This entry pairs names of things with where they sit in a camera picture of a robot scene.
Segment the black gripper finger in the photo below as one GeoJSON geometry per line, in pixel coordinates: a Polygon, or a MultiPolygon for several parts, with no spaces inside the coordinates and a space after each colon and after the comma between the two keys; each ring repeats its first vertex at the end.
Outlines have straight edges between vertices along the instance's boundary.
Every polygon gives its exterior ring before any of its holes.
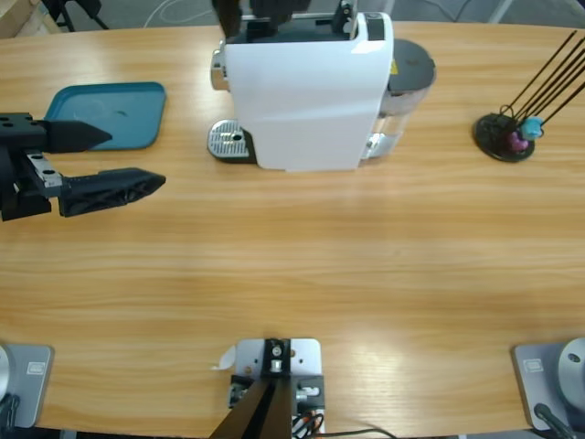
{"type": "Polygon", "coordinates": [[[311,0],[250,0],[252,14],[267,19],[273,27],[287,23],[293,14],[308,10],[311,0]]]}
{"type": "Polygon", "coordinates": [[[225,37],[234,37],[239,33],[242,10],[240,0],[212,0],[212,7],[225,37]]]}

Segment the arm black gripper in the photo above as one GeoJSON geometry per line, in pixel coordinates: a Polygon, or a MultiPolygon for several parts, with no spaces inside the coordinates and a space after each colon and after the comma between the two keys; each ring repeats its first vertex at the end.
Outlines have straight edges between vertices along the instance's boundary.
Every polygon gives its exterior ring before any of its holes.
{"type": "Polygon", "coordinates": [[[74,217],[122,207],[154,194],[165,183],[165,176],[129,167],[65,177],[63,183],[62,175],[45,158],[46,153],[87,151],[111,139],[111,134],[80,121],[45,121],[43,125],[28,113],[3,113],[1,219],[49,213],[49,200],[56,197],[59,214],[74,217]]]}

